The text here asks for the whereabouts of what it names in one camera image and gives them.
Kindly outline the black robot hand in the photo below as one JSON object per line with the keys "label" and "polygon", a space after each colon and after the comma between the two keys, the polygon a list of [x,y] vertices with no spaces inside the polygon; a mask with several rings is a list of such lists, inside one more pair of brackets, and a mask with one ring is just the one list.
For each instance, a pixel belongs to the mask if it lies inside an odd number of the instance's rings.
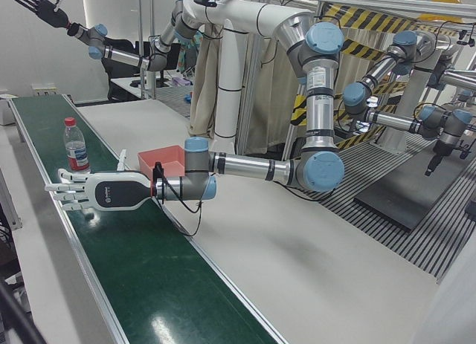
{"label": "black robot hand", "polygon": [[27,10],[31,11],[42,21],[55,28],[68,28],[68,15],[60,9],[62,0],[14,0]]}

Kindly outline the white and grey robot hand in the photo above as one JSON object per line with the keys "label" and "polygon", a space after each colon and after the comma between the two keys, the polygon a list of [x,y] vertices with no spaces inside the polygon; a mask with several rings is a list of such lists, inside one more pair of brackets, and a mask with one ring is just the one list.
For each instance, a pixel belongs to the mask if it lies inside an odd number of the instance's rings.
{"label": "white and grey robot hand", "polygon": [[54,192],[53,199],[61,201],[65,211],[136,210],[152,197],[150,180],[142,172],[126,170],[125,162],[124,149],[113,172],[71,173],[59,169],[58,175],[64,182],[46,184],[45,190]]}

